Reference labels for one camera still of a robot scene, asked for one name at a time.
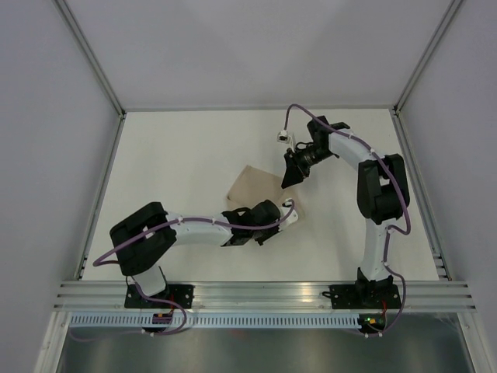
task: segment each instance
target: glass panel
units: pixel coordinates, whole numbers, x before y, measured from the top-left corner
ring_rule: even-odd
[[[74,330],[87,338],[116,332]],[[67,338],[59,368],[64,373],[473,371],[458,324],[429,315],[404,315],[386,336],[368,340],[333,329],[190,329],[91,343]]]

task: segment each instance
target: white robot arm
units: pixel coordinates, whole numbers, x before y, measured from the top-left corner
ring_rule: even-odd
[[[394,288],[393,277],[384,265],[384,251],[388,237],[388,227],[402,215],[403,210],[394,186],[387,178],[375,153],[397,180],[405,205],[409,205],[407,177],[403,158],[398,155],[383,155],[378,150],[369,150],[356,139],[350,127],[344,123],[328,124],[325,117],[318,119],[339,133],[331,132],[316,120],[308,123],[312,142],[297,143],[288,148],[285,154],[287,171],[282,188],[301,183],[309,177],[310,168],[324,159],[332,157],[345,160],[357,171],[357,205],[366,219],[366,240],[363,261],[357,271],[356,292],[363,305],[368,298]],[[291,143],[286,131],[280,132],[279,142]],[[377,303],[377,298],[370,304]]]
[[[110,230],[110,238],[115,248],[124,246],[116,251],[122,274],[132,277],[150,297],[167,288],[157,261],[171,247],[195,243],[240,246],[250,239],[262,245],[297,220],[298,214],[289,200],[281,206],[265,200],[254,208],[242,207],[210,217],[180,215],[165,211],[160,202],[151,202],[115,225]],[[165,227],[142,233],[159,225]],[[239,226],[253,229],[237,228]],[[140,234],[143,237],[134,240]]]

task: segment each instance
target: purple cable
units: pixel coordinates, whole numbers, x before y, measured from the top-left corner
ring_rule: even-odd
[[[106,340],[107,338],[113,338],[115,336],[124,336],[127,334],[141,334],[140,330],[123,330],[118,333],[113,333],[113,334],[106,334],[105,336],[96,336],[94,338],[81,338],[79,336],[75,336],[72,332],[73,328],[69,327],[68,329],[68,335],[72,340],[75,340],[76,342],[96,342],[97,340]]]
[[[154,334],[157,334],[158,336],[170,336],[171,334],[177,334],[177,333],[181,332],[181,329],[183,329],[183,327],[186,324],[186,311],[181,305],[179,305],[178,303],[173,302],[173,301],[152,298],[152,297],[149,297],[148,295],[145,295],[145,293],[141,290],[140,285],[136,281],[134,283],[134,286],[136,286],[138,294],[143,299],[147,299],[148,301],[157,302],[157,303],[165,303],[166,305],[172,305],[172,306],[176,307],[179,311],[181,311],[181,313],[183,314],[183,321],[181,322],[180,326],[178,326],[177,328],[175,328],[173,330],[165,330],[164,332],[157,332]]]
[[[185,309],[179,305],[178,303],[176,302],[173,302],[173,301],[168,301],[168,300],[165,300],[165,299],[157,299],[157,298],[152,298],[152,297],[149,297],[147,295],[144,294],[144,292],[141,290],[140,288],[140,285],[138,283],[135,282],[134,284],[136,286],[136,289],[138,291],[138,294],[140,294],[140,296],[143,298],[143,299],[147,299],[148,301],[152,301],[152,302],[157,302],[157,303],[165,303],[166,305],[172,305],[173,307],[176,307],[179,311],[181,311],[181,313],[183,314],[183,321],[181,322],[181,325],[178,326],[177,328],[173,329],[173,330],[166,330],[164,332],[157,332],[157,333],[153,333],[154,335],[158,335],[158,336],[169,336],[171,334],[177,334],[181,331],[181,329],[185,326],[186,324],[186,311]],[[70,336],[71,339],[75,340],[76,342],[96,342],[97,340],[104,340],[104,339],[107,339],[107,338],[112,338],[112,337],[115,337],[115,336],[124,336],[124,335],[127,335],[127,334],[144,334],[142,330],[124,330],[122,332],[118,332],[118,333],[114,333],[114,334],[107,334],[105,336],[97,336],[97,337],[94,337],[94,338],[81,338],[79,336],[75,336],[72,332],[72,328],[70,327],[68,329],[68,335]]]
[[[336,134],[339,134],[339,135],[344,136],[346,138],[351,138],[352,140],[359,142],[364,148],[366,148],[371,153],[371,155],[378,161],[378,163],[380,164],[381,168],[385,171],[385,173],[388,176],[388,179],[391,181],[392,185],[394,186],[395,193],[397,194],[397,197],[398,197],[398,199],[399,199],[399,201],[401,203],[402,212],[403,212],[403,214],[405,216],[405,229],[402,229],[402,228],[398,227],[397,225],[389,225],[387,227],[387,229],[394,229],[395,231],[400,232],[402,235],[408,235],[411,232],[411,218],[409,217],[409,213],[407,211],[407,205],[405,204],[404,196],[402,195],[401,188],[398,185],[397,180],[392,175],[392,173],[388,169],[387,165],[385,165],[385,163],[383,162],[383,159],[381,159],[381,157],[376,152],[374,152],[373,149],[371,148],[371,146],[367,142],[365,142],[362,138],[358,138],[355,135],[349,136],[349,134],[346,134],[344,132],[336,130],[333,127],[330,127],[328,124],[326,124],[325,122],[323,122],[322,120],[320,120],[313,113],[311,113],[309,110],[307,110],[302,105],[299,105],[298,103],[292,103],[287,108],[287,115],[285,117],[285,125],[283,126],[284,130],[286,130],[288,128],[288,119],[290,117],[290,110],[293,107],[296,107],[296,108],[302,110],[303,112],[305,112],[309,117],[311,117],[313,120],[315,120],[321,126],[323,126],[324,128],[326,128],[328,131],[336,133]],[[401,279],[401,282],[402,282],[402,300],[401,300],[401,307],[398,310],[397,315],[395,315],[393,321],[390,323],[390,325],[388,325],[383,330],[382,333],[385,333],[386,331],[388,331],[398,321],[400,315],[402,314],[402,311],[404,310],[405,300],[406,300],[406,297],[407,297],[407,294],[406,294],[407,293],[407,285],[405,283],[404,276],[402,276],[401,274],[398,274],[397,272],[394,272],[387,265],[387,263],[388,263],[387,262],[387,258],[388,258],[388,247],[390,245],[390,234],[391,234],[390,232],[387,232],[387,237],[385,239],[385,246],[384,246],[384,251],[383,251],[383,262],[384,262],[384,267],[388,271],[388,273],[390,273],[391,275],[396,276],[396,277],[398,277],[398,278]],[[368,335],[369,336],[379,336],[378,333],[368,334]]]
[[[284,221],[286,221],[292,215],[292,213],[294,212],[294,210],[295,210],[295,202],[294,202],[294,200],[289,200],[289,202],[290,202],[290,210],[285,214],[285,216],[283,216],[281,219],[275,221],[274,223],[271,223],[271,224],[268,224],[268,225],[248,226],[248,225],[230,224],[230,223],[225,223],[223,221],[214,221],[214,224],[215,225],[220,225],[222,227],[227,227],[227,228],[244,229],[246,231],[262,231],[264,229],[274,228],[274,227],[280,225],[281,223],[283,223]],[[213,224],[212,219],[202,218],[202,217],[184,218],[182,220],[182,222],[185,222],[185,223],[187,223],[188,221],[197,221],[197,222],[201,222],[201,223]],[[148,229],[147,231],[142,232],[139,235],[136,235],[136,236],[128,239],[127,241],[119,244],[118,246],[114,247],[112,250],[108,251],[107,253],[105,253],[102,256],[100,256],[99,258],[97,258],[93,262],[93,266],[94,267],[100,267],[100,266],[104,266],[106,264],[119,264],[119,262],[117,260],[107,260],[107,261],[104,261],[104,259],[107,259],[109,256],[117,253],[118,251],[121,251],[122,249],[124,249],[124,248],[128,247],[129,245],[135,243],[139,239],[143,239],[146,235],[149,235],[150,233],[156,232],[156,231],[158,231],[160,229],[164,229],[166,227],[169,227],[170,225],[174,225],[174,224],[178,224],[178,223],[179,223],[178,219],[167,221],[165,223],[156,225],[155,227],[152,227],[152,228]]]

